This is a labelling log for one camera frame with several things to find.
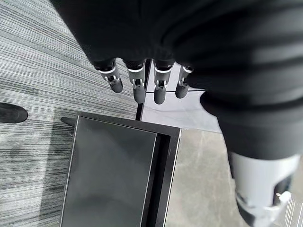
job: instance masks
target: black fabric covering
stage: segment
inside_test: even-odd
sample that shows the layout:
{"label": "black fabric covering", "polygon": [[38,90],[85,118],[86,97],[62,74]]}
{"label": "black fabric covering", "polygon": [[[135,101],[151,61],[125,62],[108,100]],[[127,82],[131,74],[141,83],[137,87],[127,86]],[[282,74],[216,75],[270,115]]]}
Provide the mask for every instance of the black fabric covering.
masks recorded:
{"label": "black fabric covering", "polygon": [[294,134],[303,133],[303,0],[52,3],[94,65],[121,57],[192,67],[187,82],[206,90],[200,101],[218,117],[229,151],[302,153]]}

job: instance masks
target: gray striped carpet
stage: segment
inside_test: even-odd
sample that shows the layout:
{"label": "gray striped carpet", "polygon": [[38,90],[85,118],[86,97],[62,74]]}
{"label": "gray striped carpet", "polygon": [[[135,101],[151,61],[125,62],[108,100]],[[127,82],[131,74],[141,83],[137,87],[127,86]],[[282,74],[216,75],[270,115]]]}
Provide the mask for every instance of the gray striped carpet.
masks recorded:
{"label": "gray striped carpet", "polygon": [[0,226],[58,226],[76,111],[134,119],[137,104],[113,93],[45,0],[0,1],[0,102],[29,117],[0,123]]}

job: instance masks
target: robotic hand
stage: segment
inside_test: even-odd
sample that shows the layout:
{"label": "robotic hand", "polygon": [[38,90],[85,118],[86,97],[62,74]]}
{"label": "robotic hand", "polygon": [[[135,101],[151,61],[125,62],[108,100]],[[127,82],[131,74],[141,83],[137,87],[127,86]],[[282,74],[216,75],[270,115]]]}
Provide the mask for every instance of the robotic hand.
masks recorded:
{"label": "robotic hand", "polygon": [[244,220],[266,227],[290,198],[303,152],[302,0],[52,0],[93,66],[121,92],[124,60],[144,100],[144,62],[155,59],[163,103],[174,61],[176,96],[203,88],[228,150]]}

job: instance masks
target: glossy black surface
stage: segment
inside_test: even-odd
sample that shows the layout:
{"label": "glossy black surface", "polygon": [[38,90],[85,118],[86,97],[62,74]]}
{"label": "glossy black surface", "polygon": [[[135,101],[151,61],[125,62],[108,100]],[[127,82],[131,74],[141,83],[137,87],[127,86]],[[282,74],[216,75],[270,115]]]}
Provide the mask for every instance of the glossy black surface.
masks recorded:
{"label": "glossy black surface", "polygon": [[63,227],[140,226],[156,133],[79,118]]}

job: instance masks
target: gray concrete floor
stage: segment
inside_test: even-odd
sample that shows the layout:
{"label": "gray concrete floor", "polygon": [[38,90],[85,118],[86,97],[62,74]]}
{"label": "gray concrete floor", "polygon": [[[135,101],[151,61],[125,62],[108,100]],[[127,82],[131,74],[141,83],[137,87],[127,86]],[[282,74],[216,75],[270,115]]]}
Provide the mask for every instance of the gray concrete floor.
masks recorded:
{"label": "gray concrete floor", "polygon": [[[273,227],[303,225],[303,159],[289,201]],[[183,130],[169,200],[166,227],[247,227],[235,202],[223,136]]]}

